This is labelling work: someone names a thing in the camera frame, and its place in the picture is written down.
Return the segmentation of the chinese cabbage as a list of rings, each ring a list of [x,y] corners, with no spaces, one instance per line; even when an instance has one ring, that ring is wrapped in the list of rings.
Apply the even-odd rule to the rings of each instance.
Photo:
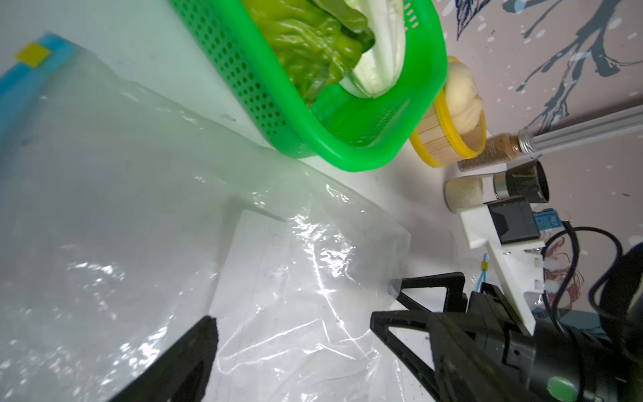
[[[393,88],[405,62],[405,6],[402,1],[316,1],[367,48],[340,81],[351,95],[376,98]]]
[[[345,1],[255,0],[245,10],[308,107],[375,44],[367,17]]]

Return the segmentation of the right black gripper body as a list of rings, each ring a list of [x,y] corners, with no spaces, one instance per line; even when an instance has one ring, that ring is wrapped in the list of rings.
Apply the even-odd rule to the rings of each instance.
[[[498,286],[472,294],[465,313],[433,313],[427,329],[438,401],[536,401],[536,346]]]

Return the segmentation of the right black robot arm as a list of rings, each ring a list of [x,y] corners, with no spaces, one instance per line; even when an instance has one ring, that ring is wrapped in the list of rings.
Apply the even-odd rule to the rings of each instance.
[[[399,311],[375,312],[372,332],[438,401],[626,401],[633,397],[641,355],[642,318],[627,312],[626,286],[642,275],[642,249],[618,248],[611,268],[596,284],[597,308],[607,340],[557,318],[536,320],[513,301],[512,267],[540,270],[542,255],[489,248],[502,286],[489,283],[465,297],[460,272],[406,278],[403,288],[443,287],[442,312],[434,313],[405,294]]]

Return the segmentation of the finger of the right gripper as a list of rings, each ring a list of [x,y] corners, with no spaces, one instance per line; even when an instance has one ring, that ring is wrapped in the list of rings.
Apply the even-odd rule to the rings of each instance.
[[[435,401],[439,401],[440,392],[435,370],[390,330],[390,328],[404,328],[429,333],[427,327],[429,316],[430,311],[420,310],[373,312],[370,318],[370,330],[405,365],[429,395]]]
[[[409,311],[428,312],[429,309],[417,303],[406,295],[406,289],[445,289],[443,312],[465,312],[467,310],[467,295],[464,293],[466,283],[462,272],[451,272],[432,276],[418,276],[403,279],[393,279],[388,284],[398,292],[396,301]]]

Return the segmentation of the chinese cabbage front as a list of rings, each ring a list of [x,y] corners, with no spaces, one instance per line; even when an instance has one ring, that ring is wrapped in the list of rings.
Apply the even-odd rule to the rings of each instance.
[[[255,0],[245,10],[308,107],[375,44],[367,17],[345,1]]]

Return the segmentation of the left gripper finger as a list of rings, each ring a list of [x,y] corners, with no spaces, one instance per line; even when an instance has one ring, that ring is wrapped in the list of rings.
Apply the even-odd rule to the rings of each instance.
[[[215,318],[205,316],[113,401],[201,401],[219,343]]]

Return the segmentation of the green plastic basket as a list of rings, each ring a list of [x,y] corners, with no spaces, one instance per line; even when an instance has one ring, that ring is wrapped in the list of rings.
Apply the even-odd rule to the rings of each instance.
[[[172,1],[175,13],[266,140],[288,157],[318,155],[348,172],[389,163],[433,106],[448,61],[431,1],[405,1],[401,77],[375,99],[335,84],[312,106],[298,95],[240,1]]]

